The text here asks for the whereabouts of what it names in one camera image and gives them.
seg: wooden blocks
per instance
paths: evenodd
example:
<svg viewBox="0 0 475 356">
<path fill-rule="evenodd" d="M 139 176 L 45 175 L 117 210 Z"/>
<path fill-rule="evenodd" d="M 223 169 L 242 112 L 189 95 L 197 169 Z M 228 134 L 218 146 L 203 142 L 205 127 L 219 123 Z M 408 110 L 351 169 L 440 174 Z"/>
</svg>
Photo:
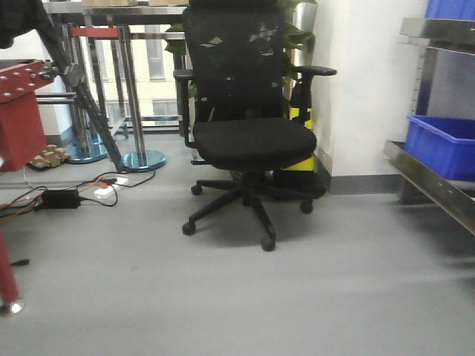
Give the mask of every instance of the wooden blocks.
<svg viewBox="0 0 475 356">
<path fill-rule="evenodd" d="M 37 169 L 55 168 L 61 165 L 65 159 L 71 155 L 66 153 L 64 148 L 58 148 L 56 145 L 48 145 L 40 155 L 35 156 L 30 164 Z"/>
</svg>

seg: chair seat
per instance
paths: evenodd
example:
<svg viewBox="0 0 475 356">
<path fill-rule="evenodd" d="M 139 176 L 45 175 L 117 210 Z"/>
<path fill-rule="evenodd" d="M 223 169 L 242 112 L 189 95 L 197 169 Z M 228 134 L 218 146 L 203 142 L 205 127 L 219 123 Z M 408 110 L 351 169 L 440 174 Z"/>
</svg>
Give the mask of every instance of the chair seat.
<svg viewBox="0 0 475 356">
<path fill-rule="evenodd" d="M 201 157 L 219 169 L 272 171 L 312 156 L 316 138 L 282 117 L 199 122 L 193 128 Z"/>
</svg>

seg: chair headrest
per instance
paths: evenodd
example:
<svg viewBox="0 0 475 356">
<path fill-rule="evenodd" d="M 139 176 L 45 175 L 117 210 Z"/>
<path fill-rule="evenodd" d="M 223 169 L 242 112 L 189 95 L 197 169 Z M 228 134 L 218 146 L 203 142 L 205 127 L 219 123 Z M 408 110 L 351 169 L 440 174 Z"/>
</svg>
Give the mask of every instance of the chair headrest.
<svg viewBox="0 0 475 356">
<path fill-rule="evenodd" d="M 262 7 L 274 5 L 277 0 L 190 0 L 192 7 Z"/>
</svg>

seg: mesh chair backrest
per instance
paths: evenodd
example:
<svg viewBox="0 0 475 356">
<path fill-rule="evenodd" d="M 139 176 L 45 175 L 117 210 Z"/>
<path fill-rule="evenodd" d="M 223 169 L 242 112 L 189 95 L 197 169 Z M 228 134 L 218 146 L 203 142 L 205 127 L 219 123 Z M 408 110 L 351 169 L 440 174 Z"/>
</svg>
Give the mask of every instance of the mesh chair backrest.
<svg viewBox="0 0 475 356">
<path fill-rule="evenodd" d="M 275 5 L 185 9 L 197 110 L 202 105 L 281 116 L 284 25 Z"/>
</svg>

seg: chair armrest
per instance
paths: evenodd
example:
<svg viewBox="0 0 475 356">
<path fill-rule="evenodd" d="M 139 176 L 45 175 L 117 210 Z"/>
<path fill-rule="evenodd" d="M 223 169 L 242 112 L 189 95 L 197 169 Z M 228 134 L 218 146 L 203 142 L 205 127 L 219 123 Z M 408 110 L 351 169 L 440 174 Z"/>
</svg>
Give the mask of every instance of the chair armrest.
<svg viewBox="0 0 475 356">
<path fill-rule="evenodd" d="M 188 81 L 194 78 L 193 70 L 191 69 L 177 69 L 173 71 L 173 77 L 179 81 Z"/>
<path fill-rule="evenodd" d="M 295 98 L 298 103 L 298 116 L 294 118 L 295 121 L 302 125 L 310 119 L 307 109 L 311 106 L 312 95 L 310 88 L 314 76 L 334 76 L 337 71 L 328 67 L 319 67 L 316 65 L 302 65 L 294 67 L 293 71 L 300 73 L 301 78 L 298 80 L 301 87 L 298 93 L 298 98 Z"/>
<path fill-rule="evenodd" d="M 180 99 L 178 102 L 179 111 L 183 118 L 183 137 L 185 139 L 185 146 L 196 148 L 194 142 L 190 142 L 190 108 L 189 108 L 189 82 L 194 78 L 193 70 L 179 69 L 173 71 L 173 77 L 177 82 L 177 89 L 179 90 Z"/>
<path fill-rule="evenodd" d="M 303 75 L 310 74 L 312 76 L 334 76 L 337 74 L 336 69 L 320 67 L 317 65 L 302 65 L 300 67 L 295 67 L 294 71 L 302 73 Z"/>
</svg>

